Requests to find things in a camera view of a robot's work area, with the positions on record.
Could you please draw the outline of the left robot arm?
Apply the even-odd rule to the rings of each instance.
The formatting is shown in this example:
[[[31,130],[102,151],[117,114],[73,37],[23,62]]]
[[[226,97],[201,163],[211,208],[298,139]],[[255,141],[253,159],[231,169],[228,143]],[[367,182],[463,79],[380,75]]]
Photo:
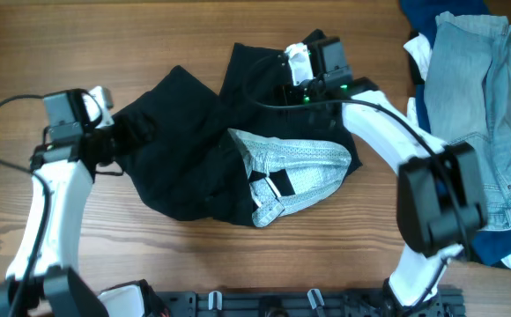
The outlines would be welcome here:
[[[108,89],[72,89],[42,97],[49,125],[26,168],[33,198],[17,254],[0,283],[0,316],[27,316],[46,300],[54,316],[146,316],[148,295],[131,282],[95,294],[78,274],[85,203],[97,166],[139,142],[115,121]]]

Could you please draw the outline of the black shorts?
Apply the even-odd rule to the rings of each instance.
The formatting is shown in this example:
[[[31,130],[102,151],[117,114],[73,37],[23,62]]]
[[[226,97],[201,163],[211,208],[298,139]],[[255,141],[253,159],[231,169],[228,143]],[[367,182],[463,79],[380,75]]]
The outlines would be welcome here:
[[[284,110],[290,71],[235,44],[214,92],[181,66],[121,109],[139,148],[116,158],[149,208],[180,221],[265,227],[335,193],[360,166],[338,110]]]

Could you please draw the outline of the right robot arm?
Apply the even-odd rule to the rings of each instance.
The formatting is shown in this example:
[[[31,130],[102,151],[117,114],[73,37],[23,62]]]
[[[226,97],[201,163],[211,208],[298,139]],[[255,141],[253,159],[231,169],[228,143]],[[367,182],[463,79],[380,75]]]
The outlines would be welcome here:
[[[404,250],[384,284],[382,314],[412,316],[439,306],[447,266],[470,258],[470,242],[487,224],[474,149],[423,131],[371,80],[353,78],[337,37],[292,44],[278,58],[291,75],[282,109],[338,110],[344,127],[396,174]]]

